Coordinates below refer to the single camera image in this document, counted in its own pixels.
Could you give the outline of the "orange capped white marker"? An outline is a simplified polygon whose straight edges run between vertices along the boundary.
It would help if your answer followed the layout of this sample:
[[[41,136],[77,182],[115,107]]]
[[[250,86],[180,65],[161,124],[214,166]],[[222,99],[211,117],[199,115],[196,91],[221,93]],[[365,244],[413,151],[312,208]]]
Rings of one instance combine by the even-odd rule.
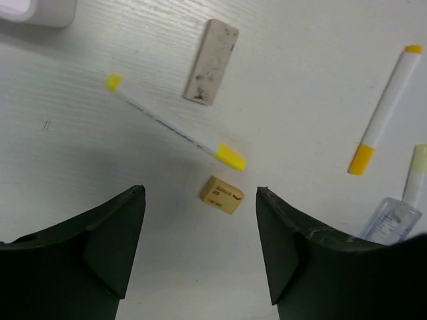
[[[349,174],[357,176],[364,174],[384,130],[422,58],[423,50],[422,45],[409,45],[400,54],[348,167]]]

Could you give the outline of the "yellow capped white marker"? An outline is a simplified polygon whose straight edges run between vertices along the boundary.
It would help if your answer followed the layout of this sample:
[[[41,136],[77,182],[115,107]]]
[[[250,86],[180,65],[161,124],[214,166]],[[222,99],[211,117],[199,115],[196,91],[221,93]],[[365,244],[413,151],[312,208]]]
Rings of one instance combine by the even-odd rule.
[[[229,147],[220,137],[197,128],[123,77],[112,74],[107,78],[105,86],[128,105],[232,169],[243,171],[246,168],[245,157]]]

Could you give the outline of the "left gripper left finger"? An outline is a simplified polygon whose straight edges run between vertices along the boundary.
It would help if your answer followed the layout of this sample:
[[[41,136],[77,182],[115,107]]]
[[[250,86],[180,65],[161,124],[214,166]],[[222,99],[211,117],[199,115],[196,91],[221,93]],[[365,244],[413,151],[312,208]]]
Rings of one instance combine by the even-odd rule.
[[[106,203],[1,244],[2,319],[115,319],[145,212],[135,185]]]

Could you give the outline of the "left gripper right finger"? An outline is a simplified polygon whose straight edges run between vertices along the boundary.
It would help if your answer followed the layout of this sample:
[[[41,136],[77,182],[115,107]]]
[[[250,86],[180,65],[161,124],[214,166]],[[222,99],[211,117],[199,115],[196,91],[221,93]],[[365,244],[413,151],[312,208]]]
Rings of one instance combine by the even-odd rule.
[[[426,236],[391,246],[339,231],[266,187],[256,217],[280,319],[425,319]]]

